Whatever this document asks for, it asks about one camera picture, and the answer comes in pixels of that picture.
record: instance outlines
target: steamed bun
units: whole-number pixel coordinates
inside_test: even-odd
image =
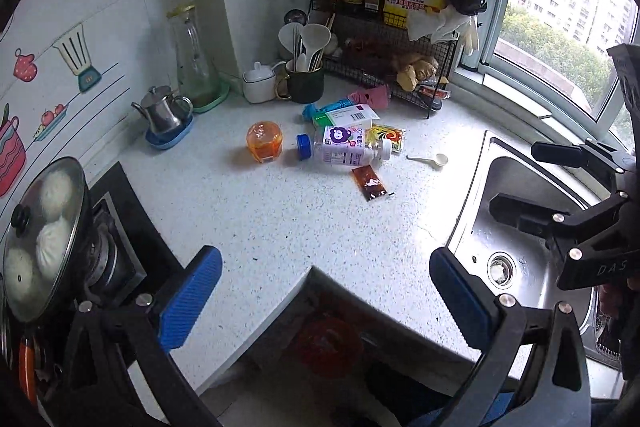
[[[27,300],[33,294],[33,259],[22,248],[10,248],[4,257],[4,288],[18,301]]]
[[[42,276],[52,281],[60,269],[71,236],[71,226],[64,217],[48,223],[36,238],[36,260]]]
[[[62,215],[73,193],[74,183],[65,171],[57,169],[47,174],[42,182],[40,206],[48,223]]]

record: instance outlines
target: white sugar bowl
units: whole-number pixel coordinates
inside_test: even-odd
[[[260,62],[254,62],[254,68],[242,74],[242,93],[251,103],[262,103],[273,100],[276,96],[275,68],[284,62],[278,62],[274,66],[265,66]]]

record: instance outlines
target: window frame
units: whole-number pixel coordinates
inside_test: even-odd
[[[486,12],[478,15],[478,22],[482,23],[478,29],[480,49],[462,58],[463,67],[482,74],[490,74],[526,94],[546,108],[553,118],[577,136],[591,136],[611,146],[625,148],[625,145],[610,131],[624,103],[616,77],[610,80],[608,87],[603,90],[606,95],[601,98],[598,106],[593,108],[592,113],[596,116],[592,117],[542,79],[494,54],[507,3],[508,0],[487,1]],[[638,12],[636,12],[632,39],[634,44],[640,44]]]

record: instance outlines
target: blue saucer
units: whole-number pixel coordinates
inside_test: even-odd
[[[176,145],[182,138],[187,136],[189,134],[189,131],[191,130],[191,127],[193,127],[192,116],[182,127],[180,127],[180,129],[176,129],[175,131],[163,134],[162,136],[153,134],[150,129],[147,129],[145,140],[154,149],[164,151],[166,149],[171,149],[171,147]]]

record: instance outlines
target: sink drain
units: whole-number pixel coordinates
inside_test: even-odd
[[[507,253],[496,252],[489,258],[486,270],[489,280],[498,288],[505,289],[513,282],[516,265]]]

